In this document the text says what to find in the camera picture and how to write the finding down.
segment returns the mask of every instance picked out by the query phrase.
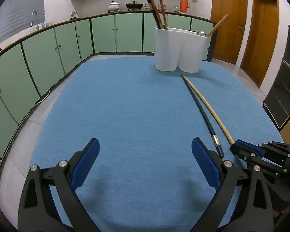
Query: window blind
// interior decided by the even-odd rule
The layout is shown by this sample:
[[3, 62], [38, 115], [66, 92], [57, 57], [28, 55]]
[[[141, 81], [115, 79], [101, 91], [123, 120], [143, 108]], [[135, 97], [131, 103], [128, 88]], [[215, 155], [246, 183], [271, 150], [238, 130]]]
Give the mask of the window blind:
[[44, 0], [5, 0], [0, 7], [0, 43], [29, 28], [32, 19], [35, 25], [33, 10], [38, 13], [38, 23], [44, 22]]

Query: door frame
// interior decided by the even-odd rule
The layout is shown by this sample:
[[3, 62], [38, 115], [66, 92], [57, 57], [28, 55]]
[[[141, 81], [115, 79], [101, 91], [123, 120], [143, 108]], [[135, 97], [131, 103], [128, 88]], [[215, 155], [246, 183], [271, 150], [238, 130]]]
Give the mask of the door frame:
[[[234, 65], [236, 65], [237, 61], [238, 61], [238, 56], [241, 52], [241, 48], [242, 48], [242, 45], [243, 45], [243, 40], [244, 40], [244, 34], [245, 34], [245, 29], [246, 29], [246, 24], [247, 24], [247, 18], [248, 18], [248, 0], [246, 0], [246, 18], [245, 18], [245, 24], [243, 25], [244, 26], [244, 30], [243, 30], [243, 36], [242, 36], [242, 40], [241, 40], [241, 43], [240, 43], [240, 46], [239, 46], [239, 50], [238, 50], [238, 54], [237, 54], [237, 57], [236, 57], [236, 61], [234, 63]], [[211, 20], [213, 21], [212, 19], [212, 13], [213, 13], [213, 5], [212, 5], [212, 10], [211, 10]]]
[[[278, 28], [277, 28], [277, 34], [276, 34], [276, 41], [275, 41], [275, 46], [276, 46], [276, 43], [277, 43], [277, 36], [278, 36], [278, 30], [279, 30], [279, 11], [280, 11], [280, 8], [279, 8], [279, 0], [276, 0], [277, 2], [277, 9], [278, 9]], [[255, 3], [255, 0], [252, 0], [252, 11], [251, 11], [251, 23], [250, 23], [250, 27], [249, 27], [249, 35], [248, 35], [248, 39], [247, 39], [247, 43], [246, 43], [246, 46], [245, 46], [245, 52], [244, 52], [244, 55], [243, 55], [243, 58], [242, 58], [242, 61], [241, 61], [241, 65], [240, 65], [240, 68], [251, 78], [252, 81], [254, 81], [254, 83], [260, 88], [261, 84], [263, 83], [263, 80], [266, 76], [266, 73], [268, 72], [268, 69], [266, 71], [266, 73], [264, 74], [264, 77], [262, 79], [262, 81], [260, 83], [258, 83], [254, 78], [252, 78], [244, 69], [243, 69], [243, 62], [245, 60], [245, 58], [247, 57], [247, 46], [249, 44], [249, 41], [251, 41], [251, 28], [253, 26], [253, 22], [254, 22], [254, 10], [255, 10], [255, 6], [256, 6], [256, 3]]]

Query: orange thermos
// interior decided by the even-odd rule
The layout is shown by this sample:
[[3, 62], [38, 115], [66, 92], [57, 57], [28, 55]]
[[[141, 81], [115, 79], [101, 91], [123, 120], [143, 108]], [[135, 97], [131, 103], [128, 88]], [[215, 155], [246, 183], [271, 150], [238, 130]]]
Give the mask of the orange thermos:
[[187, 13], [188, 8], [190, 8], [190, 2], [188, 0], [181, 0], [181, 5], [179, 8], [180, 13]]

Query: silver bolt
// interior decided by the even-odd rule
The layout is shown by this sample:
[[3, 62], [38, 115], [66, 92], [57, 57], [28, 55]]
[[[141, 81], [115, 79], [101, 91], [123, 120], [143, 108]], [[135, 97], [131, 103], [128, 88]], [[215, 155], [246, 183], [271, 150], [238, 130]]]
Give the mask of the silver bolt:
[[35, 165], [35, 164], [32, 165], [32, 166], [30, 167], [30, 170], [33, 171], [33, 172], [34, 172], [35, 170], [37, 170], [37, 169], [38, 169], [38, 166]]
[[66, 160], [62, 160], [59, 162], [59, 167], [65, 167], [67, 165], [67, 161]]
[[261, 168], [258, 165], [254, 165], [254, 170], [260, 172]]
[[225, 161], [224, 161], [224, 165], [225, 165], [226, 167], [232, 167], [232, 162], [229, 161], [229, 160], [225, 160]]

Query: faucet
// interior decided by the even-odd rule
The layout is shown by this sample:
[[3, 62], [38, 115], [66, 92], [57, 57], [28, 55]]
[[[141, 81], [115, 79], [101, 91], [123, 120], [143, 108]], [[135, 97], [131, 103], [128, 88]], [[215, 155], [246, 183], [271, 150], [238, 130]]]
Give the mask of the faucet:
[[36, 14], [36, 30], [38, 31], [38, 30], [39, 30], [39, 25], [38, 25], [38, 13], [34, 10], [34, 11], [32, 11], [32, 16], [33, 16], [34, 14]]

